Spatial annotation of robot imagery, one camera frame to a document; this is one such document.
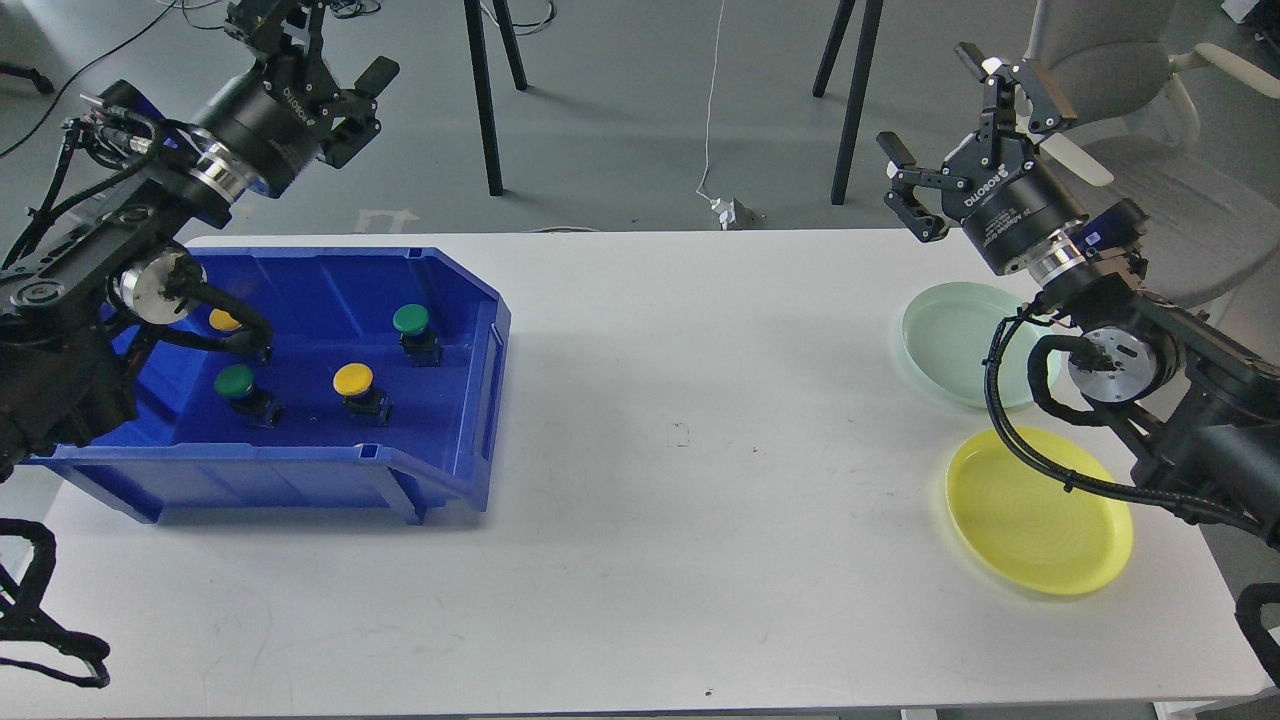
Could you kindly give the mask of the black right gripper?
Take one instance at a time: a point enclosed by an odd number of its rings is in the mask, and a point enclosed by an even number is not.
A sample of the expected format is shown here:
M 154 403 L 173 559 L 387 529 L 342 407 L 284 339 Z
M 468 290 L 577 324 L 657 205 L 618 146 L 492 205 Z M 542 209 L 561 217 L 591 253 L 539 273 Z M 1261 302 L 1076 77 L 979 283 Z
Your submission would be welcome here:
M 960 224 L 987 266 L 997 275 L 1015 272 L 1038 243 L 1087 219 L 1068 187 L 1041 164 L 1033 143 L 1070 129 L 1079 115 L 1046 65 L 1034 59 L 1005 61 L 972 42 L 954 49 L 984 86 L 975 135 L 951 151 L 943 169 L 920 167 L 891 131 L 877 135 L 890 160 L 884 205 L 922 243 L 942 240 L 947 222 L 929 211 L 916 190 L 942 191 L 943 214 Z M 986 151 L 993 151 L 993 160 Z M 961 188 L 961 178 L 968 181 Z

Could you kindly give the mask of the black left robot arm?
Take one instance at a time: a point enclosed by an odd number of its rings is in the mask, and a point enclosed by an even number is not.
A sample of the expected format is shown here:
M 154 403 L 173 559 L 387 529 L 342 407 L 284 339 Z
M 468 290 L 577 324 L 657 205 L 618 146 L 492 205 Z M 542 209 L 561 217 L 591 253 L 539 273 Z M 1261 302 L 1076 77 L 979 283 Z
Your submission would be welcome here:
M 276 199 L 311 161 L 342 168 L 378 136 L 399 65 L 378 56 L 340 87 L 323 58 L 326 9 L 228 3 L 223 28 L 253 64 L 192 122 L 127 82 L 68 120 L 49 192 L 3 258 L 4 477 L 134 420 L 134 383 L 160 343 L 271 347 L 270 323 L 211 284 L 177 233 L 223 228 L 243 193 Z

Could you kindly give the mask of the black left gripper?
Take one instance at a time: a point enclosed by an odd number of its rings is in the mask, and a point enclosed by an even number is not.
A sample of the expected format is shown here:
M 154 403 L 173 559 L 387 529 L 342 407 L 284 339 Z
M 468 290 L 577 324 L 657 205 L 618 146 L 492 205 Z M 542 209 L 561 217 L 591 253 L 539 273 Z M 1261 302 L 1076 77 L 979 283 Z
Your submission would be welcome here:
M 253 192 L 280 197 L 312 161 L 346 167 L 381 131 L 378 97 L 401 64 L 375 56 L 351 88 L 338 86 L 323 58 L 329 1 L 229 1 L 224 33 L 253 64 L 196 117 L 246 163 Z

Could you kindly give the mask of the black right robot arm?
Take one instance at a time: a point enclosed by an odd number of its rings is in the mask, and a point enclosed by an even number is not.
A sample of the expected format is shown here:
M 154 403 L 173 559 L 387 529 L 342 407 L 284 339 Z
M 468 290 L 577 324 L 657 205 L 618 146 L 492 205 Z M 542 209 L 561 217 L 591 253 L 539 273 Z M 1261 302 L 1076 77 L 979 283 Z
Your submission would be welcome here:
M 1147 215 L 1124 199 L 1088 217 L 1046 165 L 1050 138 L 1076 122 L 1032 59 L 955 49 L 983 85 L 977 128 L 941 168 L 920 165 L 892 132 L 884 205 L 923 243 L 959 228 L 998 275 L 1028 272 L 1038 295 L 1001 319 L 983 359 L 983 400 L 1004 446 L 1032 470 L 1100 497 L 1234 527 L 1277 547 L 1277 368 L 1144 284 Z M 1068 320 L 1027 360 L 1033 402 L 1074 427 L 1110 429 L 1135 459 L 1129 486 L 1048 459 L 1010 421 L 998 389 L 1025 324 Z

